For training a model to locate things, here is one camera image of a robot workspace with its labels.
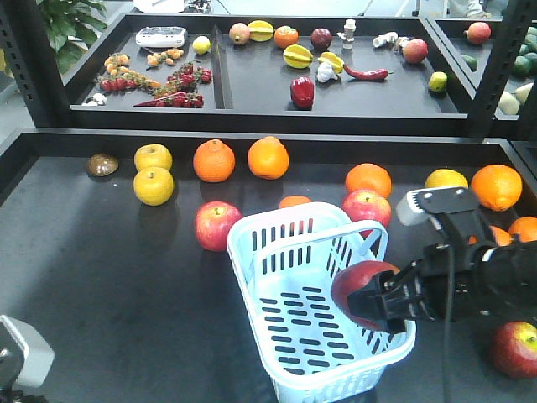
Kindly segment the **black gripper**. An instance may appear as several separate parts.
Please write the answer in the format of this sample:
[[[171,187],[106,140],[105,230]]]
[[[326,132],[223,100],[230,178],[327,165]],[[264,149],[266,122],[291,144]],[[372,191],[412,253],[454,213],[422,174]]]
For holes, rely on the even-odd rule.
[[[404,319],[447,320],[456,307],[457,281],[470,281],[477,273],[478,260],[495,248],[492,231],[474,209],[421,212],[414,217],[400,213],[399,220],[407,226],[429,221],[441,236],[441,241],[424,247],[421,259],[395,276],[395,312],[401,318],[390,316],[388,303],[383,299],[388,292],[383,281],[394,276],[391,271],[375,274],[347,298],[352,315],[378,322],[382,332],[391,334],[406,331]]]

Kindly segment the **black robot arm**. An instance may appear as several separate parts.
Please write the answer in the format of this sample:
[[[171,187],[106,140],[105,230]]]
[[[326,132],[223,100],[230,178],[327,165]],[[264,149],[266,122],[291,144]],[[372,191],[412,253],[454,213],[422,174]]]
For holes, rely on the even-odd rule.
[[[496,244],[478,211],[436,213],[441,235],[421,259],[398,273],[382,271],[349,293],[351,315],[385,332],[402,332],[406,320],[449,322],[481,311],[536,313],[536,243]]]

